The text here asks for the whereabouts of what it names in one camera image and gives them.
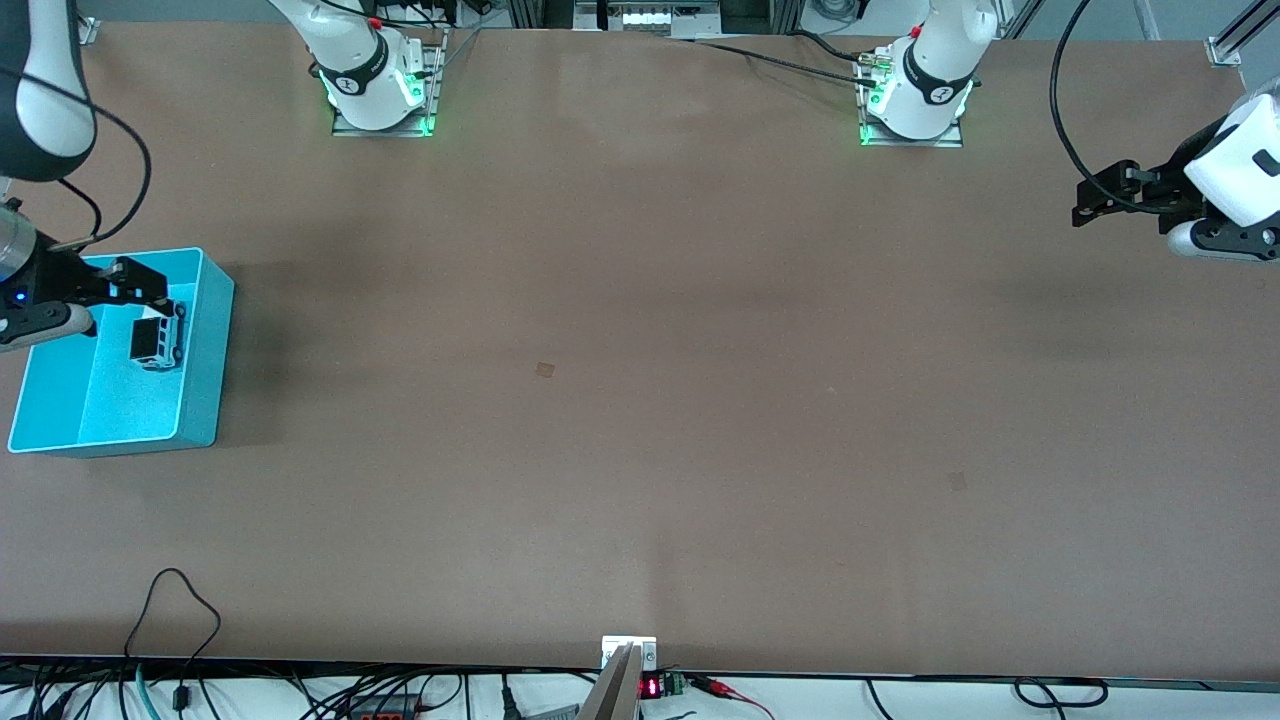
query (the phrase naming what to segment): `brown table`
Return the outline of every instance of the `brown table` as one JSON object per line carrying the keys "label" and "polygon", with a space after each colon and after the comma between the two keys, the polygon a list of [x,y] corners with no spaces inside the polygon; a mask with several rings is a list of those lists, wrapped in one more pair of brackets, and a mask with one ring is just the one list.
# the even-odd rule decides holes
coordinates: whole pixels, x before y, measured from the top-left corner
{"label": "brown table", "polygon": [[[239,283],[221,432],[0,456],[0,650],[118,651],[174,564],[219,655],[1280,678],[1280,275],[1073,231],[1050,54],[991,49],[966,149],[887,150],[846,86],[492,32],[436,138],[353,141],[288,27],[108,26],[93,96],[156,176],[104,251]],[[1096,168],[1155,164],[1239,87],[1082,42],[1062,101]],[[106,128],[77,178],[114,217],[136,167]],[[207,629],[177,584],[152,620],[141,652]]]}

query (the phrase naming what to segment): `teal plastic container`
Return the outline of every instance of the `teal plastic container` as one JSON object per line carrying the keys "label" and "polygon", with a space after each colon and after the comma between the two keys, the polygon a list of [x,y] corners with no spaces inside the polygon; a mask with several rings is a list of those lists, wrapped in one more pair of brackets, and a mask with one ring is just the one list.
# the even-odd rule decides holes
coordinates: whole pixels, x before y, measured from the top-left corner
{"label": "teal plastic container", "polygon": [[[37,345],[27,359],[10,452],[102,457],[207,447],[218,436],[236,283],[202,250],[128,254],[169,278],[187,306],[178,368],[148,372],[129,360],[137,305],[91,307],[96,338]],[[106,266],[119,255],[86,258]]]}

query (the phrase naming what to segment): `mounting plate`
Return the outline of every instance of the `mounting plate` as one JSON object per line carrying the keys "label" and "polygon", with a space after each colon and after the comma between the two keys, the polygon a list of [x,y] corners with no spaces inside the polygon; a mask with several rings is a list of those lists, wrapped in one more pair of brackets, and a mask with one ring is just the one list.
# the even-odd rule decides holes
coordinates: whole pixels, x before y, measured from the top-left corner
{"label": "mounting plate", "polygon": [[643,667],[646,673],[658,669],[658,638],[646,635],[604,635],[600,639],[600,667],[608,665],[614,651],[623,644],[640,646],[644,657]]}

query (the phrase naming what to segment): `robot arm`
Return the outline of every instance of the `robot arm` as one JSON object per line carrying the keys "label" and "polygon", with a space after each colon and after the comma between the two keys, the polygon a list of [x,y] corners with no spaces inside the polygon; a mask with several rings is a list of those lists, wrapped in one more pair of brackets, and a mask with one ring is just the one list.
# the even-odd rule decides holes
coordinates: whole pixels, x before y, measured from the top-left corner
{"label": "robot arm", "polygon": [[385,129],[425,101],[407,76],[422,67],[422,44],[362,17],[360,0],[270,0],[306,41],[329,91],[329,102],[352,126]]}
{"label": "robot arm", "polygon": [[[88,99],[73,0],[0,0],[0,67]],[[0,176],[50,182],[88,158],[93,111],[31,81],[0,76]]]}
{"label": "robot arm", "polygon": [[[404,74],[421,44],[375,29],[360,0],[270,0],[293,23],[320,65],[329,100],[352,126],[384,129],[424,99]],[[0,0],[0,68],[27,73],[88,100],[81,69],[74,0]],[[0,177],[51,182],[88,158],[97,137],[93,111],[29,79],[0,76]]]}
{"label": "robot arm", "polygon": [[973,74],[996,37],[991,0],[933,0],[911,35],[876,55],[890,59],[867,111],[909,140],[938,137],[964,111]]}
{"label": "robot arm", "polygon": [[[1121,160],[1098,173],[1121,200],[1157,208],[1169,249],[1188,258],[1280,259],[1280,77],[1240,99],[1231,111],[1183,142],[1164,165],[1142,170]],[[1076,186],[1080,227],[1117,211],[1092,182]]]}
{"label": "robot arm", "polygon": [[[358,0],[271,0],[306,40],[329,101],[355,127],[384,129],[422,105],[410,91],[421,42],[361,17]],[[0,0],[0,177],[51,182],[74,172],[93,149],[96,118],[81,70],[73,0]],[[67,97],[23,76],[70,94]],[[77,102],[81,97],[86,102]],[[88,307],[143,305],[152,316],[182,309],[155,270],[118,258],[105,269],[0,205],[0,352],[95,332]]]}

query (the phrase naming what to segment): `cable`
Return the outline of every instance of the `cable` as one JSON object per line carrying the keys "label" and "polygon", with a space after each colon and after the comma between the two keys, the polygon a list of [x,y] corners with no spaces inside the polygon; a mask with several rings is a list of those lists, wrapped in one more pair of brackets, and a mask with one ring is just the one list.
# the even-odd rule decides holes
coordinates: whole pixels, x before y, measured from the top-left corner
{"label": "cable", "polygon": [[289,671],[293,673],[293,683],[291,683],[291,684],[294,688],[297,688],[298,692],[302,693],[302,697],[307,698],[307,705],[311,706],[311,710],[315,710],[315,707],[316,707],[316,698],[311,697],[311,691],[307,689],[306,683],[303,683],[302,678],[298,676],[298,669],[294,667],[294,666],[292,666],[292,665],[289,665]]}
{"label": "cable", "polygon": [[142,698],[142,708],[147,711],[147,716],[151,720],[160,720],[160,714],[156,712],[156,706],[151,702],[151,693],[147,692],[147,684],[142,682],[141,662],[133,669],[133,684],[138,688],[138,697]]}
{"label": "cable", "polygon": [[787,35],[790,35],[792,37],[804,37],[806,40],[812,40],[815,45],[818,45],[818,47],[822,47],[823,51],[827,53],[828,55],[832,55],[835,58],[840,58],[841,60],[845,60],[845,61],[849,61],[849,63],[856,63],[859,55],[867,55],[868,54],[867,51],[852,53],[852,54],[850,54],[850,53],[841,53],[840,50],[836,50],[829,42],[827,42],[827,40],[823,38],[820,35],[814,33],[814,32],[809,32],[806,29],[794,29],[794,31],[788,32]]}
{"label": "cable", "polygon": [[[1044,697],[1047,700],[1044,700],[1044,701],[1036,701],[1036,700],[1032,700],[1032,698],[1027,697],[1027,694],[1023,693],[1023,685],[1036,685],[1037,688],[1039,688],[1039,691],[1042,693],[1044,693]],[[1089,708],[1089,707],[1097,707],[1097,706],[1100,706],[1100,705],[1102,705],[1103,702],[1107,701],[1107,697],[1110,697],[1110,694],[1111,694],[1111,689],[1107,688],[1106,683],[1103,683],[1102,680],[1097,680],[1096,684],[1092,685],[1092,687],[1096,687],[1096,688],[1101,689],[1102,693],[1098,694],[1098,697],[1096,697],[1093,700],[1087,700],[1087,701],[1080,701],[1080,702],[1062,702],[1061,700],[1057,700],[1057,696],[1053,694],[1053,691],[1048,689],[1048,685],[1046,685],[1043,680],[1039,680],[1037,678],[1015,678],[1014,679],[1014,694],[1018,696],[1018,700],[1023,701],[1024,703],[1027,703],[1027,705],[1029,705],[1032,707],[1037,707],[1039,710],[1056,710],[1059,720],[1066,720],[1066,708],[1084,710],[1084,708]]]}
{"label": "cable", "polygon": [[884,717],[884,720],[893,720],[893,716],[888,714],[888,710],[884,710],[884,703],[879,701],[879,693],[876,692],[876,683],[867,680],[867,689],[872,692],[872,702],[876,703],[876,710],[879,711],[881,716]]}
{"label": "cable", "polygon": [[1071,38],[1075,23],[1080,20],[1080,14],[1083,14],[1084,9],[1089,6],[1089,3],[1091,0],[1080,0],[1080,4],[1075,8],[1075,13],[1073,13],[1071,18],[1066,20],[1066,27],[1062,29],[1062,37],[1057,41],[1057,49],[1053,51],[1053,63],[1050,65],[1048,72],[1048,111],[1053,118],[1053,131],[1057,132],[1057,138],[1061,141],[1062,149],[1066,150],[1066,156],[1071,159],[1071,164],[1075,165],[1075,169],[1084,176],[1084,179],[1089,181],[1089,183],[1093,184],[1093,187],[1096,187],[1107,200],[1137,213],[1149,213],[1152,215],[1179,213],[1180,210],[1178,208],[1156,208],[1153,205],[1130,202],[1129,200],[1125,200],[1103,187],[1102,181],[1089,172],[1089,168],[1084,165],[1084,160],[1080,159],[1080,154],[1076,152],[1075,146],[1071,145],[1071,140],[1066,137],[1066,128],[1062,127],[1062,115],[1057,106],[1057,74],[1062,67],[1062,51],[1066,50],[1066,42]]}
{"label": "cable", "polygon": [[448,698],[445,698],[444,702],[438,702],[435,705],[424,703],[422,702],[422,693],[426,692],[426,684],[430,683],[433,678],[435,678],[435,675],[428,675],[426,680],[422,680],[422,687],[417,689],[417,705],[413,708],[417,712],[430,712],[433,710],[439,710],[439,708],[444,707],[445,705],[449,705],[451,702],[453,702],[454,700],[457,700],[460,694],[462,694],[462,675],[458,675],[458,687],[453,688],[453,694],[451,694]]}
{"label": "cable", "polygon": [[330,8],[335,9],[335,10],[342,10],[343,13],[351,13],[352,15],[356,15],[358,18],[365,18],[366,20],[378,20],[378,22],[385,24],[387,27],[439,27],[433,20],[428,20],[428,22],[424,23],[424,22],[419,22],[419,20],[392,20],[392,19],[387,19],[387,18],[379,18],[378,15],[370,15],[367,13],[362,13],[360,10],[356,10],[353,8],[347,8],[346,5],[339,5],[339,4],[334,3],[333,0],[320,0],[320,4],[321,5],[328,5],[328,6],[330,6]]}
{"label": "cable", "polygon": [[151,150],[147,147],[147,143],[142,140],[142,136],[138,135],[138,131],[133,129],[133,127],[129,126],[129,123],[122,120],[115,113],[111,113],[110,110],[102,108],[101,105],[86,100],[76,95],[74,92],[63,90],[61,87],[58,87],[56,85],[41,79],[29,73],[22,70],[10,70],[9,68],[0,68],[0,76],[10,77],[17,81],[33,82],[40,87],[44,87],[45,90],[56,92],[63,97],[67,97],[69,100],[79,102],[81,105],[84,105],[86,108],[93,110],[95,113],[115,123],[116,127],[124,131],[124,133],[128,135],[129,138],[132,138],[133,142],[138,145],[138,151],[142,152],[142,187],[138,188],[138,196],[133,200],[133,205],[129,206],[129,211],[125,213],[124,218],[122,218],[119,223],[115,223],[115,225],[113,225],[111,229],[106,231],[102,234],[95,234],[92,237],[87,237],[83,241],[76,241],[77,243],[83,242],[82,245],[77,245],[77,247],[87,247],[90,245],[93,245],[95,242],[101,242],[104,240],[114,237],[118,232],[124,229],[124,225],[129,224],[133,217],[138,214],[138,208],[142,206],[142,201],[146,200],[147,197],[147,190],[150,190],[151,187]]}
{"label": "cable", "polygon": [[97,206],[97,202],[95,202],[93,199],[88,196],[88,193],[72,184],[70,181],[68,181],[67,178],[58,178],[58,184],[72,191],[72,195],[83,200],[84,204],[88,205],[88,209],[93,211],[93,229],[88,231],[88,234],[86,237],[96,237],[97,231],[102,229],[102,209]]}
{"label": "cable", "polygon": [[200,670],[196,670],[196,682],[200,683],[200,694],[205,696],[209,714],[214,716],[214,720],[223,720],[223,716],[218,714],[218,707],[214,706],[214,698],[209,697],[209,688],[205,687],[205,676],[200,674]]}
{"label": "cable", "polygon": [[763,705],[760,705],[759,702],[755,702],[754,700],[751,700],[751,698],[749,698],[749,697],[746,697],[746,696],[742,696],[742,694],[740,694],[739,697],[735,697],[735,698],[731,698],[731,700],[736,700],[736,701],[739,701],[739,702],[745,702],[745,703],[748,703],[748,705],[750,705],[750,706],[753,706],[753,707],[756,707],[756,708],[759,708],[759,710],[760,710],[762,712],[764,712],[765,715],[768,715],[768,716],[769,716],[769,720],[778,720],[777,717],[774,717],[774,716],[773,716],[773,714],[772,714],[772,712],[769,712],[769,708],[768,708],[768,707],[764,707],[764,706],[763,706]]}
{"label": "cable", "polygon": [[719,680],[713,680],[712,678],[708,678],[707,675],[694,675],[694,674],[685,674],[685,679],[689,680],[689,685],[690,687],[696,688],[699,691],[703,691],[707,694],[710,694],[713,697],[718,697],[721,700],[732,700],[732,701],[736,701],[736,702],[745,702],[746,705],[750,705],[751,707],[755,707],[760,712],[764,712],[765,715],[768,715],[769,720],[777,720],[777,717],[773,716],[773,712],[769,711],[768,707],[764,707],[759,702],[756,702],[756,701],[746,697],[745,694],[735,691],[733,688],[728,687],[727,683],[722,683]]}
{"label": "cable", "polygon": [[420,18],[422,18],[424,20],[426,20],[426,22],[431,23],[431,27],[440,27],[440,26],[435,24],[435,20],[433,20],[431,18],[429,18],[429,17],[426,15],[426,13],[424,13],[424,12],[422,12],[422,9],[421,9],[421,8],[419,8],[417,5],[410,5],[410,8],[411,8],[411,9],[412,9],[412,10],[415,12],[415,13],[417,13],[417,17],[420,17]]}
{"label": "cable", "polygon": [[824,78],[838,79],[841,82],[850,82],[854,85],[860,85],[863,87],[876,87],[876,82],[870,78],[856,78],[854,76],[842,76],[840,73],[832,73],[828,70],[820,70],[818,68],[810,68],[808,65],[801,65],[799,63],[792,63],[790,60],[780,60],[778,58],[769,58],[768,55],[760,55],[759,53],[753,53],[750,50],[742,50],[741,47],[730,47],[728,45],[718,45],[716,42],[694,42],[692,40],[686,40],[682,42],[692,42],[699,47],[714,47],[717,50],[723,50],[726,53],[735,53],[745,58],[754,58],[756,60],[763,60],[765,63],[772,63],[783,68],[790,68],[792,70],[799,70],[801,73],[809,73]]}
{"label": "cable", "polygon": [[480,20],[479,23],[471,26],[471,27],[475,28],[475,32],[472,32],[471,35],[468,35],[467,38],[462,41],[462,45],[458,45],[458,49],[454,50],[452,55],[449,55],[448,58],[444,59],[444,64],[440,65],[440,72],[444,72],[444,68],[448,68],[449,63],[452,63],[458,55],[462,54],[463,50],[467,49],[467,45],[471,45],[472,42],[475,42],[475,38],[480,37],[480,31],[484,29],[484,26],[486,26],[486,24],[492,23],[493,20],[498,19],[498,17],[499,17],[498,14],[494,14],[492,18],[489,18],[486,20]]}
{"label": "cable", "polygon": [[[160,583],[160,578],[165,577],[169,573],[178,575],[178,578],[182,579],[182,583],[187,585],[187,592],[191,593],[191,597],[195,598],[195,601],[198,602],[200,605],[204,605],[205,610],[209,610],[209,614],[214,616],[212,632],[210,632],[209,637],[205,638],[205,642],[200,643],[200,647],[197,647],[196,651],[192,652],[189,657],[187,657],[187,661],[182,664],[182,670],[178,671],[178,688],[174,689],[174,700],[175,701],[179,700],[179,693],[180,693],[183,703],[179,705],[178,702],[174,702],[174,707],[178,711],[178,720],[182,720],[182,712],[186,708],[186,703],[188,702],[187,697],[188,693],[186,691],[187,670],[191,667],[191,664],[195,662],[196,656],[204,652],[205,648],[209,647],[209,643],[214,642],[214,638],[218,637],[218,632],[223,629],[223,615],[218,612],[218,609],[210,605],[209,601],[204,598],[204,596],[196,592],[196,587],[191,584],[191,578],[188,578],[186,573],[183,573],[177,568],[165,568],[164,570],[156,573],[154,578],[151,578],[151,587],[147,588],[147,597],[145,601],[142,601],[142,611],[138,612],[138,619],[137,621],[133,623],[133,629],[129,630],[129,637],[124,639],[124,657],[128,659],[131,651],[133,650],[133,639],[137,637],[138,629],[142,628],[142,620],[146,619],[147,616],[147,610],[151,607],[151,597],[156,592],[156,585]],[[141,665],[138,667],[140,667],[138,676],[141,678]],[[152,710],[154,708],[147,708],[148,712],[152,712]]]}

